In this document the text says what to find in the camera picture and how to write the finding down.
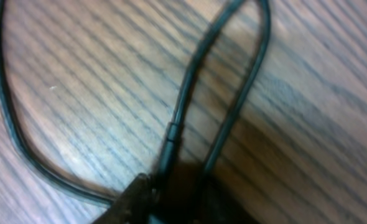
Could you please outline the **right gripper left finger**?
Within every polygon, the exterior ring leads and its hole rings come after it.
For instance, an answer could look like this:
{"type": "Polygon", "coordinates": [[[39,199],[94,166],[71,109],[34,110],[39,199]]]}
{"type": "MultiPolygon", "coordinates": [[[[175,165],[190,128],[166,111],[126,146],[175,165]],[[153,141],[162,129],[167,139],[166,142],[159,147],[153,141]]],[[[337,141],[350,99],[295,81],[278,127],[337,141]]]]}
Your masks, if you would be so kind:
{"type": "Polygon", "coordinates": [[[152,179],[139,174],[112,206],[92,224],[145,224],[152,205],[152,179]]]}

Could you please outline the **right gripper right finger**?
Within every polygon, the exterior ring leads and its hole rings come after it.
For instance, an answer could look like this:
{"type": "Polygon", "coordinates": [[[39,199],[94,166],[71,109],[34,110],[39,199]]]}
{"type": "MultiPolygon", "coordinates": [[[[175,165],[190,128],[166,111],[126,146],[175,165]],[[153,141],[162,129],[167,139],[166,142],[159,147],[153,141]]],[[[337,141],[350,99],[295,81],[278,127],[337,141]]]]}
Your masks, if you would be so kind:
{"type": "Polygon", "coordinates": [[[260,224],[215,178],[208,180],[202,193],[202,223],[260,224]]]}

